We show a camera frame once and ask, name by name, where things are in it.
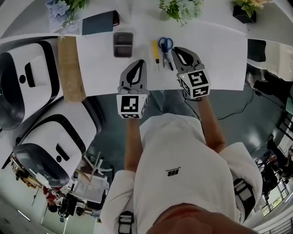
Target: black strap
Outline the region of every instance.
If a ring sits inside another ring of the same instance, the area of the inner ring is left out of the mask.
[[[244,220],[246,220],[256,203],[252,186],[247,184],[243,179],[236,179],[234,181],[234,192],[243,204],[245,210]]]
[[[119,217],[118,234],[132,234],[132,224],[134,223],[133,213],[124,211]]]

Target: cardboard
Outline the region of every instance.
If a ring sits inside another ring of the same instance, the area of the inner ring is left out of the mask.
[[[87,96],[81,78],[75,37],[58,37],[58,59],[64,100],[85,100]]]

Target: black logo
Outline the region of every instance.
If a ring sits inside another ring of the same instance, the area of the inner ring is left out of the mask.
[[[166,170],[166,172],[168,172],[168,176],[174,176],[174,175],[177,175],[178,174],[180,168],[181,167],[178,167],[178,168],[175,168],[175,169],[171,169],[171,170]]]

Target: shoulder strap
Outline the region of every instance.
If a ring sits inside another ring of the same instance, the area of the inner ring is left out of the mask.
[[[247,184],[243,179],[236,179],[233,184],[236,205],[241,212],[240,223],[243,223],[255,207],[255,196],[252,191],[252,186]]]
[[[134,223],[133,213],[124,211],[119,217],[118,234],[132,234],[132,224]]]

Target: black box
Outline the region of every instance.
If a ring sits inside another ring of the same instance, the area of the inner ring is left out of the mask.
[[[243,24],[256,23],[256,12],[254,11],[251,18],[247,15],[246,11],[241,9],[241,6],[234,6],[233,16]]]

